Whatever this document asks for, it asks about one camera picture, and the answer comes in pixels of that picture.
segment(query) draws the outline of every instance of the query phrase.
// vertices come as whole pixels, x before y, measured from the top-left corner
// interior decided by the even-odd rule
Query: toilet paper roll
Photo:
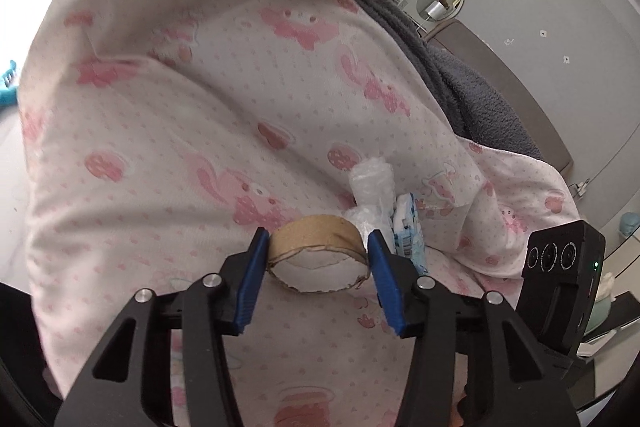
[[[433,20],[439,21],[447,14],[447,8],[445,8],[440,1],[435,0],[427,6],[426,12]]]
[[[273,232],[267,270],[300,293],[344,290],[369,277],[360,232],[329,215],[306,216]]]

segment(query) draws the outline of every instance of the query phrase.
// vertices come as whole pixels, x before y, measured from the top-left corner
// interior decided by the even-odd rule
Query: blue gripper pad
[[[369,234],[367,251],[386,321],[396,335],[404,337],[407,329],[404,298],[408,292],[410,293],[418,272],[410,259],[391,254],[380,230],[374,230]]]
[[[254,315],[255,303],[267,268],[268,251],[269,232],[260,228],[256,230],[251,245],[246,251],[248,262],[245,265],[244,276],[238,286],[236,313],[233,318],[233,323],[238,333],[244,331],[244,327],[251,323],[251,318]]]
[[[17,103],[18,86],[4,87],[4,84],[0,84],[0,107],[17,105]]]

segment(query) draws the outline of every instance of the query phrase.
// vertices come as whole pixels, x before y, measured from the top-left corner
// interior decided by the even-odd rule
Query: white blanket with pink print
[[[348,208],[363,158],[416,194],[428,268],[464,295],[514,303],[529,233],[578,219],[549,165],[458,139],[353,0],[53,0],[20,111],[33,305],[63,394],[133,292],[185,288],[256,227]],[[227,346],[248,427],[391,426],[412,352],[371,280],[299,295],[270,276]]]

